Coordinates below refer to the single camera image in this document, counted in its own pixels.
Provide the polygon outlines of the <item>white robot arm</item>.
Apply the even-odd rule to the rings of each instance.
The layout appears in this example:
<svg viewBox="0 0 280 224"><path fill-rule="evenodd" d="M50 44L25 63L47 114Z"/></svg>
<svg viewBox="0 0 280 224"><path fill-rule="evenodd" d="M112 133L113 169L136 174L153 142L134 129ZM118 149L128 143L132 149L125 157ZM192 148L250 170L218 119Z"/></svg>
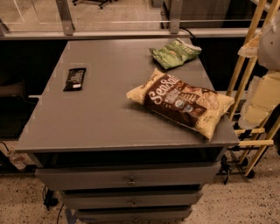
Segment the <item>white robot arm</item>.
<svg viewBox="0 0 280 224"><path fill-rule="evenodd" d="M269 70L280 71L280 11L262 31L258 46L258 63Z"/></svg>

